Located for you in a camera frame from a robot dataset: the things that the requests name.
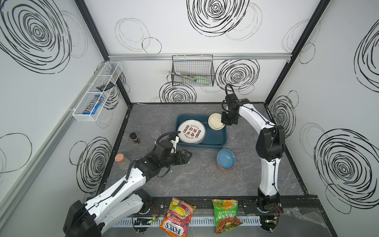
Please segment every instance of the gray marble tabletop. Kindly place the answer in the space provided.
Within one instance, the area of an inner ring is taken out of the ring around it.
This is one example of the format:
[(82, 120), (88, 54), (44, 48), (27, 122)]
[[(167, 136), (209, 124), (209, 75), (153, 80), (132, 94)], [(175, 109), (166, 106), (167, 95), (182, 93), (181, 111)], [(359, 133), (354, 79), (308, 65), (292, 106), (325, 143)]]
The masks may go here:
[[(255, 104), (256, 109), (268, 118), (262, 104)], [(118, 153), (130, 160), (144, 157), (154, 147), (155, 133), (160, 134), (175, 130), (176, 118), (180, 114), (221, 113), (220, 104), (136, 104), (134, 105), (125, 129)], [(137, 133), (140, 145), (135, 145), (129, 138), (131, 132)], [(261, 161), (255, 151), (257, 132), (244, 119), (239, 118), (238, 125), (227, 127), (228, 142), (224, 149), (231, 150), (236, 157), (236, 167), (230, 172), (218, 168), (216, 156), (219, 150), (178, 146), (186, 149), (193, 156), (186, 165), (172, 166), (163, 178), (154, 177), (143, 189), (151, 196), (253, 196), (261, 179)], [(278, 190), (280, 195), (303, 195), (297, 178), (285, 154), (279, 164)], [(106, 188), (126, 174), (117, 163), (113, 163)]]

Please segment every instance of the blue bowl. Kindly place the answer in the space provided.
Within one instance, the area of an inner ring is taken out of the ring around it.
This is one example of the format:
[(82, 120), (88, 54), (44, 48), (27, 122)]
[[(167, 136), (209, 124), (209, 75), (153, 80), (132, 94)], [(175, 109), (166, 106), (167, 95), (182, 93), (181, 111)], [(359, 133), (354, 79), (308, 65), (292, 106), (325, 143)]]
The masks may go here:
[(236, 166), (236, 158), (228, 149), (222, 149), (217, 154), (217, 166), (223, 171), (231, 171)]

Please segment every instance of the black wire basket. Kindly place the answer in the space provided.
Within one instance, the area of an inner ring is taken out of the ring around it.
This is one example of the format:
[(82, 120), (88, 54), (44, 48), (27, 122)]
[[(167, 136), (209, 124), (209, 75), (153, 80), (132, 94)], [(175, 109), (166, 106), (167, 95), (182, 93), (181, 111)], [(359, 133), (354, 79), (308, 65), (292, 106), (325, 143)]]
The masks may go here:
[(172, 56), (173, 86), (213, 86), (215, 78), (213, 55)]

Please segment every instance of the green snack bag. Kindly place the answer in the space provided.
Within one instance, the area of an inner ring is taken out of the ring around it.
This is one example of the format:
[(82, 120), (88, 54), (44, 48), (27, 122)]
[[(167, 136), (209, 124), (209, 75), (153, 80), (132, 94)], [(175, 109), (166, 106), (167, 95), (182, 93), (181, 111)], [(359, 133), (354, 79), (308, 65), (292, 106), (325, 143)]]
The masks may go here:
[(236, 218), (238, 212), (237, 200), (213, 199), (212, 202), (215, 210), (216, 234), (227, 232), (242, 224)]

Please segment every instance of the bowl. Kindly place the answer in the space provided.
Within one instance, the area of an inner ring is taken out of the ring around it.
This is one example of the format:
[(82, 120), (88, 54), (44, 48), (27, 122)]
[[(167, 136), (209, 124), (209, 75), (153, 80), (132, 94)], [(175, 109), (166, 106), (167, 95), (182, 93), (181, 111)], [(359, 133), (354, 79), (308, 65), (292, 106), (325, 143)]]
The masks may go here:
[(228, 149), (222, 149), (217, 154), (217, 166), (223, 171), (231, 171), (236, 167), (236, 158)]
[(219, 113), (214, 113), (209, 116), (208, 125), (213, 130), (221, 130), (225, 127), (225, 124), (221, 122), (221, 114)]
[(199, 144), (205, 138), (205, 127), (204, 125), (194, 119), (189, 119), (184, 121), (179, 125), (178, 134), (181, 142)]

